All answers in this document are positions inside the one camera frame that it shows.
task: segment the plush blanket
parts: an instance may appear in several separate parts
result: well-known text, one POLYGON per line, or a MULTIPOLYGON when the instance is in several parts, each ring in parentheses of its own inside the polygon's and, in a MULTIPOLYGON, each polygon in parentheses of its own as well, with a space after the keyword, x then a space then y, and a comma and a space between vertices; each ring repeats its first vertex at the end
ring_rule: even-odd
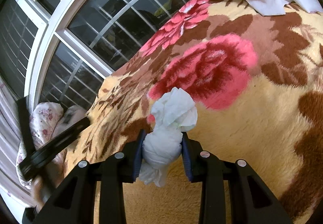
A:
MULTIPOLYGON (((198 109, 189 137, 222 160, 245 159, 294 223, 305 223, 323 197, 323 16, 294 3, 285 11, 263 17, 244 0, 188 2, 105 79, 65 174, 151 131, 152 104, 182 88, 198 109)), ((127 223, 198 223, 200 194, 180 158, 166 187, 124 184, 127 223)))

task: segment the pink flower pattern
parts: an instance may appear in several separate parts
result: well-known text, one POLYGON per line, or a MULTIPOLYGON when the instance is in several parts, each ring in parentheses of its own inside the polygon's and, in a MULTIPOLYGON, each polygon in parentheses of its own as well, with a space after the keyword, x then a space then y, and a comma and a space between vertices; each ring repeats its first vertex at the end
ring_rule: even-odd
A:
POLYGON ((227 108, 246 88, 248 70, 256 63, 250 41, 235 34, 218 36, 173 59, 148 95, 158 99, 177 87, 207 108, 227 108))
POLYGON ((186 29, 192 29, 208 16, 209 0, 190 0, 139 50, 150 55, 158 46, 175 44, 186 29))

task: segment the sheer curtain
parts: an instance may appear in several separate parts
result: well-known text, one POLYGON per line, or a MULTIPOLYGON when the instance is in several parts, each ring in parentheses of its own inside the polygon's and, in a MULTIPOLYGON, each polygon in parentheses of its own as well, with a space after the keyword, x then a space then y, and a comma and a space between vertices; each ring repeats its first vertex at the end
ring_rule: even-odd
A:
POLYGON ((15 101, 0 76, 0 188, 25 204, 35 205, 16 173, 20 138, 15 101))

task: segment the blue gripper pad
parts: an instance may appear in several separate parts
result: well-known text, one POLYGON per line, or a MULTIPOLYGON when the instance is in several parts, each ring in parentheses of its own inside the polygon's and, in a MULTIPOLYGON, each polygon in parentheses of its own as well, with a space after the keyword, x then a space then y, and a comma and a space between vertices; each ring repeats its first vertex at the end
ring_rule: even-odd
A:
POLYGON ((193 181, 192 161, 189 151, 189 139, 186 132, 183 132, 182 139, 182 159, 184 164, 185 174, 190 182, 193 181))
POLYGON ((133 159, 133 172, 132 172, 133 181, 136 181, 136 178, 139 177, 141 163, 143 161, 143 141, 145 140, 146 135, 147 133, 141 129, 136 141, 137 146, 135 150, 135 156, 133 159))

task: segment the crumpled tissue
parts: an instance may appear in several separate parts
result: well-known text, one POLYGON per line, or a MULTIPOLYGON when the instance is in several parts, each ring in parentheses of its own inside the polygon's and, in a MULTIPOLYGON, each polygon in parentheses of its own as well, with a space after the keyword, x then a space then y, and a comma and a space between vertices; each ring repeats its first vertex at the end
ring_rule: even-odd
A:
POLYGON ((181 132, 196 125, 197 109, 187 92, 174 87, 153 104, 151 114, 156 125, 143 141, 139 179, 146 185, 154 182, 162 187, 166 184, 168 166, 180 156, 181 132))

